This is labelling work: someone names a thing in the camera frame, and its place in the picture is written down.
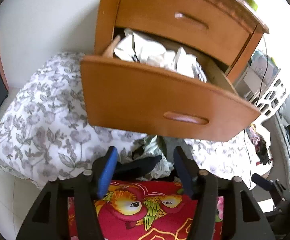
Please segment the navy blue garment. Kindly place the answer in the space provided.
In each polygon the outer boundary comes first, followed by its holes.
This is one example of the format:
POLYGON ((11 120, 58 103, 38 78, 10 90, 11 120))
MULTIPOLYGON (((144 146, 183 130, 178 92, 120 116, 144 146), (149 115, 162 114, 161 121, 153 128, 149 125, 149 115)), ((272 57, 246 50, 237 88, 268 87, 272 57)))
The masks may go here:
POLYGON ((160 155, 137 159, 130 163, 117 163, 112 180, 133 181, 150 173, 162 160, 160 155))

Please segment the grey socks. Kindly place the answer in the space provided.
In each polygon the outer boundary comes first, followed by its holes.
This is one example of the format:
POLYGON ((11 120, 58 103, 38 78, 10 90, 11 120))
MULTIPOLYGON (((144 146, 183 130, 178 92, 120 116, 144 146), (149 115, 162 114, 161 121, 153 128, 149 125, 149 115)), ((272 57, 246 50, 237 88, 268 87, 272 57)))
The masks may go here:
POLYGON ((162 136, 159 136, 158 139, 162 145, 162 153, 166 160, 172 164, 172 167, 174 167, 174 150, 178 146, 182 148, 188 159, 193 160, 193 147, 188 145, 184 139, 162 136))

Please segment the white garment with black label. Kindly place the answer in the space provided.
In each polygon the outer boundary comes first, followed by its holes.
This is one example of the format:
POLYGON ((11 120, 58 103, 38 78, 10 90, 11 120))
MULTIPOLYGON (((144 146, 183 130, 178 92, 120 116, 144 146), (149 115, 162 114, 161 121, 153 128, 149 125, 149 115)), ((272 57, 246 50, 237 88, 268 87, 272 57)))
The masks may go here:
POLYGON ((114 49, 119 59, 176 71, 175 51, 166 50, 161 43, 131 29, 125 29, 124 34, 114 49))

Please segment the wooden nightstand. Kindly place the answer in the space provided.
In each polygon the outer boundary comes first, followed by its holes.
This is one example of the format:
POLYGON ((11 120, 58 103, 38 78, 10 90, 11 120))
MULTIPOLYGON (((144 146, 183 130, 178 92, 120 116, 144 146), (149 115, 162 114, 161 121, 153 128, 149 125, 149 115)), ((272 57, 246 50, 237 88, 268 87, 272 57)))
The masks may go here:
POLYGON ((204 52, 236 81, 268 27, 244 0, 101 0, 94 51, 105 51, 116 28, 161 36, 204 52))

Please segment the red floral cushion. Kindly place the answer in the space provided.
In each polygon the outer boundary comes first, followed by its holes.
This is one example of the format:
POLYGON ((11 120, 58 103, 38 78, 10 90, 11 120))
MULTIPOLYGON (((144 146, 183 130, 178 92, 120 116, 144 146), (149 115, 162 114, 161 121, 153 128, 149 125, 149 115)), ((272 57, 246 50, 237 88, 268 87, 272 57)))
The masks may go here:
POLYGON ((186 239, 198 202, 180 182, 113 180, 94 204, 105 239, 186 239))

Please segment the pale green lace garment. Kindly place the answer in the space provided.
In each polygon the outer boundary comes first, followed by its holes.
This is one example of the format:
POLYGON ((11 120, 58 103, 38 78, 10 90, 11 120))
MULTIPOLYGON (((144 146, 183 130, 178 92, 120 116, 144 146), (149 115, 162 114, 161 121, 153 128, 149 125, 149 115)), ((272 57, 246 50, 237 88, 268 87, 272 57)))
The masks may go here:
POLYGON ((133 153, 133 160, 143 159, 146 157, 161 157, 161 160, 149 173, 137 178, 137 180, 150 181, 154 179, 163 179, 170 176, 174 170, 174 167, 173 163, 167 160, 167 147, 162 136, 147 135, 143 139, 136 140, 134 145, 138 146, 140 153, 133 153))

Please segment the wooden drawer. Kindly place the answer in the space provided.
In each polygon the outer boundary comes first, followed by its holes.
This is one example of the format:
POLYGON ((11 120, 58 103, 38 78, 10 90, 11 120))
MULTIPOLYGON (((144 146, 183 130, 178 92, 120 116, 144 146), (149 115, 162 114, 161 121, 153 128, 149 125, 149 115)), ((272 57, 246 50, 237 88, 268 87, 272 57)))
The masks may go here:
POLYGON ((186 44, 228 66, 251 34, 205 0, 121 0, 116 25, 186 44))
POLYGON ((169 137, 228 141, 259 117, 238 95, 146 64, 105 57, 113 32, 99 31, 81 63, 88 122, 169 137))

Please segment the colourful trinket pile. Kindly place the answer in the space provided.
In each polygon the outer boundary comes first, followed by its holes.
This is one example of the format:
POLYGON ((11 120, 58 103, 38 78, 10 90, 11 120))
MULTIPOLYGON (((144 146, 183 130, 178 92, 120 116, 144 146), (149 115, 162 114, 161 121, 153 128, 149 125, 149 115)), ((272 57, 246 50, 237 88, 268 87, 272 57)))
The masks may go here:
POLYGON ((250 124, 245 131, 247 132, 247 135, 251 141, 251 143, 254 145, 255 152, 259 158, 259 161, 257 162, 257 165, 267 165, 271 163, 271 159, 267 152, 267 145, 264 137, 259 134, 256 131, 255 124, 250 124))

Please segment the white small cloth with label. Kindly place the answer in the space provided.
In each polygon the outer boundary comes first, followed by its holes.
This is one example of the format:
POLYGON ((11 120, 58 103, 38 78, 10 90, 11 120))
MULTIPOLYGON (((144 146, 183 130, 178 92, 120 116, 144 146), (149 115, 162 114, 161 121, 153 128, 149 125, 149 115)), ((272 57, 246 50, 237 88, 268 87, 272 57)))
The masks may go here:
POLYGON ((187 54, 182 47, 177 52, 167 50, 162 54, 150 55, 147 57, 145 63, 187 77, 196 78, 202 82, 207 82, 206 74, 198 63, 197 57, 192 54, 187 54))

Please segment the floral grey white quilt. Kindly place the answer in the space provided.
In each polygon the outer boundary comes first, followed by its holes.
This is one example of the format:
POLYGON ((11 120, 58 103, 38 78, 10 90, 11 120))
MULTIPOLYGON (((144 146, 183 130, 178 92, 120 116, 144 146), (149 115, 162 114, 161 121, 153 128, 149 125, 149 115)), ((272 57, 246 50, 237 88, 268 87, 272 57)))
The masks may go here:
POLYGON ((91 168, 110 146, 120 163, 132 162, 134 142, 157 135, 88 122, 80 69, 85 57, 55 55, 16 94, 0 121, 0 170, 42 188, 52 176, 69 179, 91 168))

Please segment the white cutout magazine rack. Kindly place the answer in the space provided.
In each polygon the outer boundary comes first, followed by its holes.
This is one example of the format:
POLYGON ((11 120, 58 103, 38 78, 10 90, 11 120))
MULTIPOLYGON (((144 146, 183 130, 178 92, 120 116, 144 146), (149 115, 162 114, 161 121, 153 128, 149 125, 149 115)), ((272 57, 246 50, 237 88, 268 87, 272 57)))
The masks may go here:
POLYGON ((289 95, 280 68, 259 50, 249 59, 234 88, 243 99, 259 109, 262 120, 275 114, 289 95))

